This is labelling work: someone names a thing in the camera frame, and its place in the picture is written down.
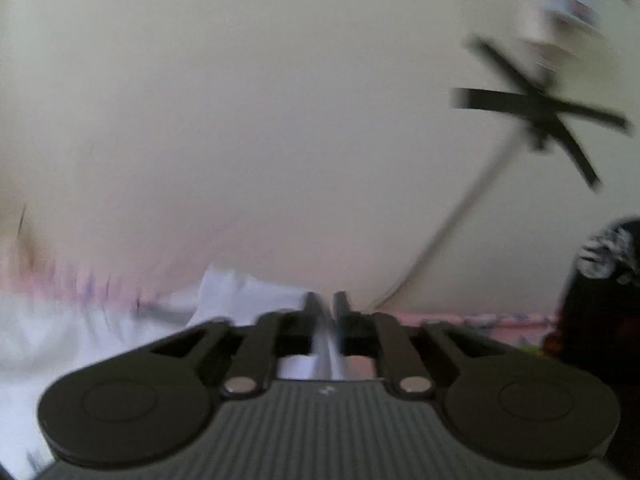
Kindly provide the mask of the stack of dark folded clothes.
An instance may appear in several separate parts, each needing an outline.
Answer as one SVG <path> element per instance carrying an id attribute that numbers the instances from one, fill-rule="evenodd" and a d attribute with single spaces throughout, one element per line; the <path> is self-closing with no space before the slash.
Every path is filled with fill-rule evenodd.
<path id="1" fill-rule="evenodd" d="M 544 354 L 600 379 L 620 404 L 605 460 L 639 477 L 639 219 L 620 220 L 587 238 L 565 287 Z"/>

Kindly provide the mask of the black tape cross on wall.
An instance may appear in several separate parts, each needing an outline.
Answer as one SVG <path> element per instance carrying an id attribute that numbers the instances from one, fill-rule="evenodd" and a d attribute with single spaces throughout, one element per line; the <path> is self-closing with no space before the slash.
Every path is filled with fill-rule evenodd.
<path id="1" fill-rule="evenodd" d="M 532 150 L 538 153 L 548 151 L 550 142 L 558 144 L 573 162 L 593 191 L 600 188 L 601 179 L 590 159 L 574 138 L 570 129 L 561 119 L 563 114 L 596 122 L 601 126 L 615 129 L 625 136 L 632 136 L 632 123 L 628 118 L 602 107 L 593 107 L 552 96 L 554 84 L 552 70 L 544 69 L 539 79 L 525 73 L 495 44 L 482 37 L 473 37 L 465 47 L 482 59 L 516 89 L 514 92 L 479 88 L 455 88 L 452 102 L 460 110 L 482 110 L 509 115 L 526 122 L 526 134 Z"/>

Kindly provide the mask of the white t-shirt with black print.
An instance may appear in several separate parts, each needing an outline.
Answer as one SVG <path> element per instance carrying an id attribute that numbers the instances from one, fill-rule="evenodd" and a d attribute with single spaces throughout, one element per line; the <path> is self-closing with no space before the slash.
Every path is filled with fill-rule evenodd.
<path id="1" fill-rule="evenodd" d="M 306 290 L 208 270 L 201 284 L 166 304 L 119 311 L 90 304 L 1 298 L 1 471 L 33 479 L 52 462 L 37 402 L 56 378 L 216 316 L 240 325 L 302 307 Z"/>

